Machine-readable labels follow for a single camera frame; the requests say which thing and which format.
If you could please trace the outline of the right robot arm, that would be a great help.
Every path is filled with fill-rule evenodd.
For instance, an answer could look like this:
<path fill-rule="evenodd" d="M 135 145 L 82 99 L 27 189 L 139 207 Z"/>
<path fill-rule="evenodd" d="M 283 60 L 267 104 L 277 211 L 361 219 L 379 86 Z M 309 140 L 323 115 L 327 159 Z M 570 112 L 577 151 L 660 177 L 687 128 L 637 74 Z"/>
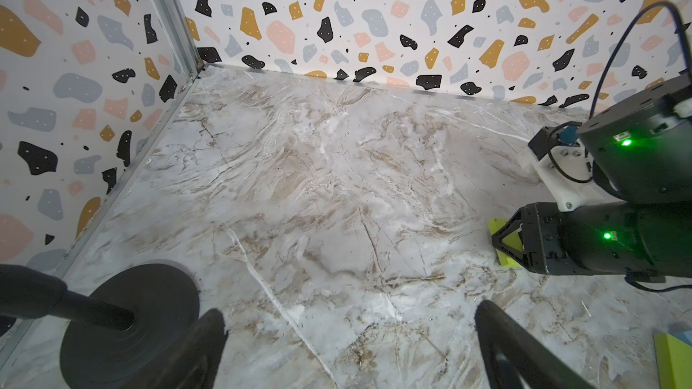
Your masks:
<path fill-rule="evenodd" d="M 587 122 L 540 129 L 521 161 L 551 201 L 490 223 L 500 256 L 550 276 L 690 276 L 687 77 L 645 89 Z"/>

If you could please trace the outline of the light blue block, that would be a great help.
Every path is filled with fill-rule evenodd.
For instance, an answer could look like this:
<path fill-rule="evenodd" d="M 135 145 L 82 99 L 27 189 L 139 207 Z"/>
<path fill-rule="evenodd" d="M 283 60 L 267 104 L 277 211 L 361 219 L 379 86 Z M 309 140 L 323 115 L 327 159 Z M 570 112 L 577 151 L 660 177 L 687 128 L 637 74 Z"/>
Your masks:
<path fill-rule="evenodd" d="M 681 342 L 684 342 L 692 346 L 692 329 L 686 329 L 682 331 L 674 331 L 670 335 Z"/>

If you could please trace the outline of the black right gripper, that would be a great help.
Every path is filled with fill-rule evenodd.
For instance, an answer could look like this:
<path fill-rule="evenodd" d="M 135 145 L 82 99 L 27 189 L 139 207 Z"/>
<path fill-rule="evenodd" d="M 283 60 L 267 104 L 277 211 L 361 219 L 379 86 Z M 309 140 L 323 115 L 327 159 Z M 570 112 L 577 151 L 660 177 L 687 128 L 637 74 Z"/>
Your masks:
<path fill-rule="evenodd" d="M 691 205 L 617 202 L 562 212 L 555 203 L 534 203 L 491 241 L 536 274 L 690 277 Z"/>

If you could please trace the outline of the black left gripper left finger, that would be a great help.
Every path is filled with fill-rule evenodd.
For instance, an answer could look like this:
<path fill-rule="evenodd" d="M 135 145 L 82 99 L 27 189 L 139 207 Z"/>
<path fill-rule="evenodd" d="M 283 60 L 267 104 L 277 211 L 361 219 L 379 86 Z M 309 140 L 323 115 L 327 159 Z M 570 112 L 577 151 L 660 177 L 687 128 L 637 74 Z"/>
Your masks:
<path fill-rule="evenodd" d="M 227 338 L 223 314 L 211 309 L 123 388 L 213 388 Z"/>

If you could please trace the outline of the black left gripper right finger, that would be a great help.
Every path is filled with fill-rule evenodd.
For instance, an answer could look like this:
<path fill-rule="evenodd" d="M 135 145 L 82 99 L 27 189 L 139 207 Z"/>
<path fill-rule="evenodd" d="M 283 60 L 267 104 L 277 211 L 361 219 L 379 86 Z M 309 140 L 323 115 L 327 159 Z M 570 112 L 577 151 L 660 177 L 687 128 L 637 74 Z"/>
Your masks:
<path fill-rule="evenodd" d="M 490 300 L 480 303 L 475 324 L 490 387 L 591 387 Z"/>

